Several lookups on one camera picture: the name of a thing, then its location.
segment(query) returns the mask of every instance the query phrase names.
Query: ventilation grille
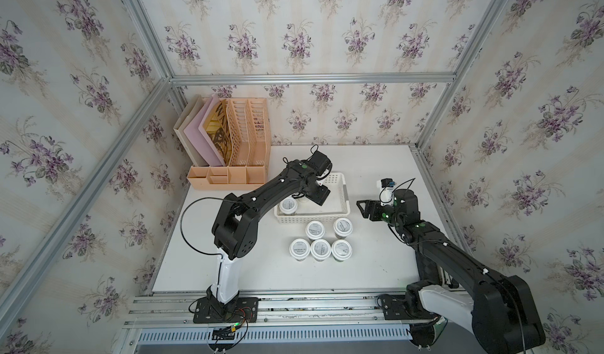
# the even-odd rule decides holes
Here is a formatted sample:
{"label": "ventilation grille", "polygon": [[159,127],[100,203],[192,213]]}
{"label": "ventilation grille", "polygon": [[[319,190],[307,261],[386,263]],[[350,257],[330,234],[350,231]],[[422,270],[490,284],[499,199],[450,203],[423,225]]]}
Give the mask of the ventilation grille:
{"label": "ventilation grille", "polygon": [[[143,329],[139,345],[207,343],[215,328]],[[232,343],[245,333],[242,327]],[[293,327],[250,327],[241,343],[304,343],[333,341],[395,341],[410,340],[407,324],[327,325]]]}

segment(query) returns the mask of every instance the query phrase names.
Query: metal extrusion bar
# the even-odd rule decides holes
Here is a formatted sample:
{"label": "metal extrusion bar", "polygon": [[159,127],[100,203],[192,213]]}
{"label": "metal extrusion bar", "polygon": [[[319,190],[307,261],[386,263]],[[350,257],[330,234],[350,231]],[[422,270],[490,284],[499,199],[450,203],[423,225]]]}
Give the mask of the metal extrusion bar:
{"label": "metal extrusion bar", "polygon": [[453,72],[406,72],[366,74],[280,74],[280,75],[196,75],[175,76],[175,86],[190,85],[262,85],[321,83],[451,83]]}
{"label": "metal extrusion bar", "polygon": [[143,101],[126,128],[107,151],[107,154],[88,176],[78,195],[57,219],[50,232],[4,292],[0,298],[0,336],[7,334],[30,298],[40,287],[46,274],[54,265],[56,256],[64,249],[72,232],[94,205],[109,178],[113,175],[124,155],[132,147],[134,140],[140,135],[143,126],[153,115],[169,89],[170,81],[168,78],[161,79],[155,85],[153,91]]}
{"label": "metal extrusion bar", "polygon": [[449,238],[456,243],[458,246],[467,252],[471,253],[470,247],[467,245],[467,242],[463,239],[463,233],[457,224],[457,221],[453,217],[453,213],[449,209],[447,203],[445,203],[445,198],[442,195],[442,192],[438,188],[436,181],[434,180],[434,176],[430,171],[430,167],[428,166],[428,162],[423,154],[417,149],[417,147],[410,147],[411,153],[413,154],[413,158],[417,164],[417,168],[419,169],[420,174],[422,175],[423,182],[426,184],[428,188],[428,193],[434,202],[434,206],[437,207],[437,213],[440,216],[440,220],[443,222],[445,226],[445,231],[449,234]]}
{"label": "metal extrusion bar", "polygon": [[420,150],[424,150],[430,136],[435,132],[436,125],[440,121],[441,116],[445,112],[446,107],[449,105],[453,93],[457,90],[457,87],[461,84],[467,71],[470,69],[473,60],[478,55],[478,52],[482,48],[484,41],[487,39],[491,29],[499,15],[503,12],[506,7],[508,0],[491,0],[487,10],[485,11],[483,18],[475,29],[474,36],[470,39],[469,43],[464,50],[460,62],[455,70],[456,79],[446,87],[445,93],[442,94],[439,102],[433,109],[432,114],[426,122],[423,132],[420,134],[417,140],[417,146]]}
{"label": "metal extrusion bar", "polygon": [[151,58],[151,61],[155,63],[156,70],[158,70],[160,76],[174,76],[174,72],[170,67],[170,62],[168,62],[168,58],[165,56],[165,53],[161,48],[161,42],[159,41],[159,38],[154,32],[153,25],[151,24],[151,21],[147,16],[147,11],[143,7],[142,1],[122,1],[128,9],[130,17],[132,18],[132,23],[136,27],[137,33],[140,35],[145,46],[147,47],[149,51],[148,55]]}

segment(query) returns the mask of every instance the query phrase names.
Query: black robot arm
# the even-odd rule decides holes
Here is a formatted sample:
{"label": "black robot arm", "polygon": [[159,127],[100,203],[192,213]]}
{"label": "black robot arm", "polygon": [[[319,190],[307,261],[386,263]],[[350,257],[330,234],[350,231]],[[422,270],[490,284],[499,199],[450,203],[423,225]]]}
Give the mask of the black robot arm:
{"label": "black robot arm", "polygon": [[[434,261],[464,287],[473,300],[472,332],[487,353],[512,354],[545,343],[528,284],[516,275],[507,277],[487,267],[459,249],[432,223],[421,220],[413,191],[396,190],[393,205],[360,200],[357,206],[366,219],[394,227],[398,237],[416,251],[418,260]],[[407,311],[437,313],[438,308],[421,305],[417,295],[434,283],[433,279],[422,279],[407,287]]]}
{"label": "black robot arm", "polygon": [[237,197],[225,197],[214,224],[214,244],[228,254],[230,260],[243,257],[254,247],[258,236],[258,221],[285,197],[301,193],[318,205],[323,205],[329,189],[317,184],[326,170],[331,170],[328,157],[315,151],[305,160],[287,162],[275,178],[253,192]]}

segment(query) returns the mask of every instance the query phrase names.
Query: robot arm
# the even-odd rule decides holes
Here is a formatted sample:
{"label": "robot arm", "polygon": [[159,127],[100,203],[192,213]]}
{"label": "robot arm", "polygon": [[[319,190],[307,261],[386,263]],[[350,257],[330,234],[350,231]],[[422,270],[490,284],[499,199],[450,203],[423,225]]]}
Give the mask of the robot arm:
{"label": "robot arm", "polygon": [[416,251],[418,267],[420,261],[433,261],[470,295],[455,295],[434,285],[434,279],[423,279],[407,287],[403,305],[408,312],[433,312],[457,322],[471,331],[489,354],[517,353],[523,347],[529,349],[545,343],[526,282],[485,266],[459,249],[432,223],[421,220],[413,191],[394,191],[392,205],[360,200],[357,206],[366,219],[394,227],[404,243]]}

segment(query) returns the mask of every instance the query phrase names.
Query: aluminum frame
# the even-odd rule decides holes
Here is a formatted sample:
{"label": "aluminum frame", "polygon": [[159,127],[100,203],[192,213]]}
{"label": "aluminum frame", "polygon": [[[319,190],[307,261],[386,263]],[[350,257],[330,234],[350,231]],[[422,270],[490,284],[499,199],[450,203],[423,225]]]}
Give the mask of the aluminum frame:
{"label": "aluminum frame", "polygon": [[134,144],[143,126],[153,115],[166,92],[170,89],[170,80],[162,78],[147,96],[120,136],[114,141],[103,159],[88,176],[86,183],[77,196],[72,199],[57,222],[49,230],[42,242],[27,260],[11,285],[0,297],[0,336],[5,336],[19,313],[33,297],[45,278],[46,273],[54,265],[59,255],[86,216],[94,202],[105,188],[109,178],[120,164],[123,157]]}
{"label": "aluminum frame", "polygon": [[461,55],[461,59],[455,68],[454,73],[456,75],[456,79],[445,87],[444,93],[434,106],[434,109],[430,114],[422,133],[417,139],[417,147],[420,150],[424,150],[424,148],[428,145],[430,138],[436,131],[437,124],[443,116],[446,107],[449,105],[449,101],[452,99],[453,94],[465,78],[468,70],[472,66],[472,62],[474,59],[476,59],[476,56],[478,56],[478,53],[480,52],[484,41],[487,40],[490,31],[493,29],[497,18],[499,18],[499,15],[505,9],[507,1],[508,0],[491,0],[489,3],[487,10],[484,12],[482,19],[475,29],[474,35],[467,44],[463,54]]}

